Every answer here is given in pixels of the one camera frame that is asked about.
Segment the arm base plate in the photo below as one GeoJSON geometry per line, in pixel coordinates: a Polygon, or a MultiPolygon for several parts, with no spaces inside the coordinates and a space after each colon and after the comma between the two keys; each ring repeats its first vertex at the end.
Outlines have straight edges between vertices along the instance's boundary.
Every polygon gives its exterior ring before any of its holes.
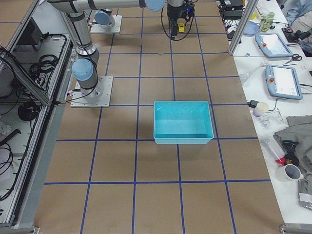
{"type": "Polygon", "coordinates": [[[114,34],[120,33],[122,15],[95,15],[94,21],[90,24],[91,34],[114,34]]]}
{"type": "Polygon", "coordinates": [[[89,90],[91,94],[87,97],[83,97],[88,94],[87,90],[73,93],[73,101],[71,101],[71,107],[73,108],[97,108],[110,106],[111,92],[113,86],[113,77],[101,76],[98,78],[97,86],[95,89],[89,90]]]}

